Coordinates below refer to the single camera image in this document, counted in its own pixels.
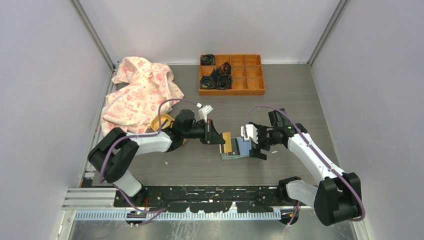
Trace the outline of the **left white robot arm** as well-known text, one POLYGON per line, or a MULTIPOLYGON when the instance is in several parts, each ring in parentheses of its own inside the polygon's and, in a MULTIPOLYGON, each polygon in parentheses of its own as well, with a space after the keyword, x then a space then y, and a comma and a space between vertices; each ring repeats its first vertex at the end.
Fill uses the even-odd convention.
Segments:
POLYGON ((167 153, 178 149, 186 139, 198 139, 205 145, 223 145, 224 138, 216 131, 211 119, 195 119, 193 111, 183 109, 160 133, 127 133, 112 129, 88 154, 88 161, 103 179, 121 190, 133 206, 146 200, 145 188, 129 171, 137 155, 167 153))

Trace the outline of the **light green card holder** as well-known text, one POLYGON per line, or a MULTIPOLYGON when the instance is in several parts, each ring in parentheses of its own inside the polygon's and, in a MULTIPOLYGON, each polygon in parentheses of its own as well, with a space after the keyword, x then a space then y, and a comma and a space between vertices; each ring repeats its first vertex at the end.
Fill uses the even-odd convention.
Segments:
POLYGON ((252 141, 244 141, 242 137, 232 137, 230 152, 224 152, 224 145, 219 145, 219 152, 222 160, 233 160, 240 158, 249 158, 252 150, 252 141))

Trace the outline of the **pink patterned cloth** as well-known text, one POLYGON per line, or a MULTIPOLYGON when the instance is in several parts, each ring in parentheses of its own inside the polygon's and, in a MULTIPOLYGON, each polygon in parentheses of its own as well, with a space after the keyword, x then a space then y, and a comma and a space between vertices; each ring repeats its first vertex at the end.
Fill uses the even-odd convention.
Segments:
POLYGON ((158 113, 170 112, 184 97, 168 65, 139 56, 124 57, 111 81, 125 86, 105 97, 101 111, 104 136, 114 128, 145 133, 158 113))

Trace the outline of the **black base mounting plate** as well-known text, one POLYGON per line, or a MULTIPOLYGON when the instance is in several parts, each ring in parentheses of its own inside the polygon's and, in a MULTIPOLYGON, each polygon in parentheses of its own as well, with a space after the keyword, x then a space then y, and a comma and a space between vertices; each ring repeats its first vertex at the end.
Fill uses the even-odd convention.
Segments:
POLYGON ((277 207, 295 207, 284 200, 273 185, 193 186, 151 185, 131 202, 138 208, 165 208, 169 213, 226 213, 235 205, 237 213, 270 213, 277 207))

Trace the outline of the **dark rolled sock middle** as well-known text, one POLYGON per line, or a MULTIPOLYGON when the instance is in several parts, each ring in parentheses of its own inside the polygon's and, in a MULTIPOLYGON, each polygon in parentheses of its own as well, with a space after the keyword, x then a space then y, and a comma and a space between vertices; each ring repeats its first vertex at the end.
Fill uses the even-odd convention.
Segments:
POLYGON ((232 67, 229 62, 224 62, 220 66, 216 66, 210 73, 212 79, 218 79, 222 75, 231 75, 232 67))

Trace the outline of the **dark rolled sock bottom-middle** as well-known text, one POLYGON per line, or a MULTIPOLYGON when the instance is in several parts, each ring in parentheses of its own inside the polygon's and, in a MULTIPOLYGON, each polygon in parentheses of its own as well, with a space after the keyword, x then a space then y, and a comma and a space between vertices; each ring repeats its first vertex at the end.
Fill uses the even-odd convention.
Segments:
POLYGON ((220 75, 215 84, 215 88, 218 90, 228 90, 232 88, 233 78, 230 74, 220 75))

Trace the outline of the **yellow oval tray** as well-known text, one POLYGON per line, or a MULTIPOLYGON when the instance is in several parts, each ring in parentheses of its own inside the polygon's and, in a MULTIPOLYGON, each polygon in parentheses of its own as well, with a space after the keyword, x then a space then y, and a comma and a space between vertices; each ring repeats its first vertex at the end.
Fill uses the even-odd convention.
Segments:
POLYGON ((170 148, 179 148, 186 143, 186 139, 180 138, 171 132, 174 118, 167 113, 161 113, 154 118, 150 124, 150 133, 153 137, 147 137, 140 140, 140 147, 146 148, 146 153, 166 152, 170 148))

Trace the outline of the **yellow credit card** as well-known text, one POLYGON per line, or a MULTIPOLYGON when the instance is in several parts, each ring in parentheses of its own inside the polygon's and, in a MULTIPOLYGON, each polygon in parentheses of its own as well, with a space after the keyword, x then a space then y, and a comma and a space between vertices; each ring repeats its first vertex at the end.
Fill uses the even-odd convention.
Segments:
POLYGON ((230 132, 223 132, 220 134, 223 140, 225 141, 224 144, 220 145, 220 153, 221 154, 228 154, 232 152, 232 142, 231 142, 231 133, 230 132))

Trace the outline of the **dark credit card in holder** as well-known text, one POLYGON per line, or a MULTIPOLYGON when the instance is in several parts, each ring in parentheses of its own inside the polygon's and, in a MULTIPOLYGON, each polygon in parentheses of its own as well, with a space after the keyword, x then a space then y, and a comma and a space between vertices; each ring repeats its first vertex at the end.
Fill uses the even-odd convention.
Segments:
POLYGON ((228 156, 232 157, 232 156, 239 156, 240 155, 240 150, 239 150, 239 145, 238 145, 238 140, 236 137, 231 138, 231 150, 230 152, 227 153, 228 156))

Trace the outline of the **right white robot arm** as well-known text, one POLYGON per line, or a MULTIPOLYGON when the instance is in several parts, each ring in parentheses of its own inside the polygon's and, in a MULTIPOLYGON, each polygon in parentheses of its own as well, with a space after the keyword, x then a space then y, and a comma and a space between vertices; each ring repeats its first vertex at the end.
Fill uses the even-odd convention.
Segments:
POLYGON ((325 226, 362 221, 366 210, 359 176, 334 164, 314 143, 307 129, 292 120, 285 109, 268 108, 269 126, 246 119, 241 126, 242 138, 252 143, 251 157, 266 160, 262 150, 283 145, 303 163, 316 182, 309 184, 297 176, 280 180, 276 190, 279 202, 286 206, 295 202, 294 216, 301 204, 311 207, 325 226))

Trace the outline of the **dark rolled sock top-left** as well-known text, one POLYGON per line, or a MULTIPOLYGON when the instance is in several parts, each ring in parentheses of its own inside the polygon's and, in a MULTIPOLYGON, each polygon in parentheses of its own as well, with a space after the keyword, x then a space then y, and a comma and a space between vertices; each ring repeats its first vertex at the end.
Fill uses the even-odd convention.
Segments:
POLYGON ((216 57, 213 54, 202 54, 200 56, 201 66, 214 66, 216 64, 216 57))

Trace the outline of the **orange compartment organizer box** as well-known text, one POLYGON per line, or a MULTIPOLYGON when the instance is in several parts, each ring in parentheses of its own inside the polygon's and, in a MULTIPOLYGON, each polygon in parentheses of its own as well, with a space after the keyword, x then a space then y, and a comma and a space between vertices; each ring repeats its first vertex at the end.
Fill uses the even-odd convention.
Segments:
POLYGON ((199 67, 198 92, 201 96, 263 96, 266 91, 260 54, 214 54, 215 65, 199 67), (231 65, 231 89, 200 89, 202 76, 210 76, 216 66, 231 65))

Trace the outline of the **dark rolled sock bottom-left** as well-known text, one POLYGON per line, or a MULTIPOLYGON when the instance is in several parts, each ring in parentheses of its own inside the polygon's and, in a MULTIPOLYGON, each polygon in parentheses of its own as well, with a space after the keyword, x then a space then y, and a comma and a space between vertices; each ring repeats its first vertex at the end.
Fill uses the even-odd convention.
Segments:
POLYGON ((215 89, 215 85, 213 83, 213 79, 210 75, 203 75, 199 81, 200 89, 202 90, 211 90, 215 89))

